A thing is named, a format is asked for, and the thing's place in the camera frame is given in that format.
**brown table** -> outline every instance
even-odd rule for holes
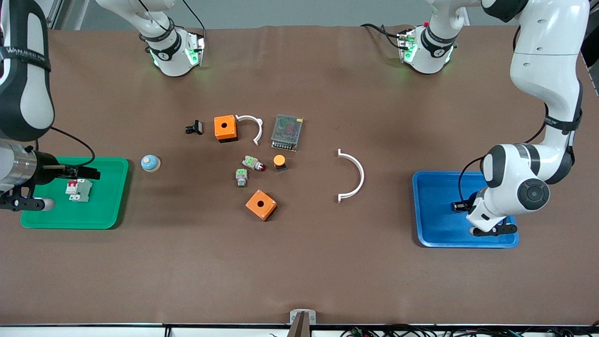
[[[364,28],[210,31],[205,68],[163,76],[137,32],[50,34],[56,123],[100,156],[132,162],[122,224],[30,230],[0,213],[0,323],[592,323],[599,317],[597,98],[580,62],[585,118],[577,163],[543,210],[519,216],[517,248],[415,243],[411,177],[459,170],[540,126],[540,101],[509,77],[513,27],[467,27],[452,62],[424,76]],[[244,155],[267,165],[276,114],[305,118],[289,170],[233,179]],[[254,115],[220,144],[212,118]],[[186,135],[194,119],[203,136]],[[50,132],[41,149],[86,155]],[[364,187],[341,148],[361,161]],[[145,154],[162,168],[143,172]],[[279,203],[263,223],[245,202]]]

